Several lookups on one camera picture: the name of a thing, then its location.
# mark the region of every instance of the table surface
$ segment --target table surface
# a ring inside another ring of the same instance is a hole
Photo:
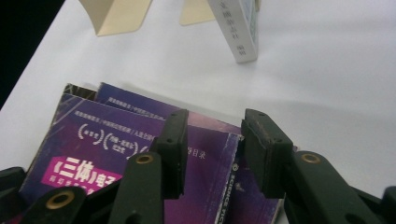
[[[66,83],[107,82],[238,126],[260,110],[348,184],[396,185],[395,1],[263,0],[259,59],[243,64],[215,21],[179,25],[182,5],[153,1],[138,31],[97,37],[65,1],[1,110],[0,169],[29,167]]]

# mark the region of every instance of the beige cardboard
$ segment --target beige cardboard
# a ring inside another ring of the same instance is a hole
[[[179,22],[181,25],[190,25],[214,19],[207,0],[185,0]]]
[[[115,35],[140,28],[151,0],[79,0],[97,35]]]

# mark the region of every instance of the pink label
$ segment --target pink label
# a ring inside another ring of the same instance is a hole
[[[85,189],[87,194],[91,194],[120,178],[122,175],[94,167],[91,161],[72,157],[53,157],[41,183],[55,188],[79,186]]]

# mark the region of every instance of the purple book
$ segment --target purple book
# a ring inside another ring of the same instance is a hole
[[[147,151],[164,121],[64,94],[21,187],[28,203],[62,186],[88,194],[120,179],[127,159]],[[165,201],[165,223],[215,223],[239,135],[188,127],[185,193]]]
[[[166,118],[179,109],[106,83],[102,83],[95,101],[155,119]],[[238,127],[192,112],[190,112],[189,124],[240,134]],[[253,173],[249,171],[245,161],[236,158],[225,186],[217,223],[269,224],[275,220],[278,205],[279,200],[266,199],[260,193]]]

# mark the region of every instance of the book spine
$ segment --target book spine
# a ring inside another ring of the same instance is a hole
[[[238,63],[257,60],[256,2],[208,0],[219,27]]]

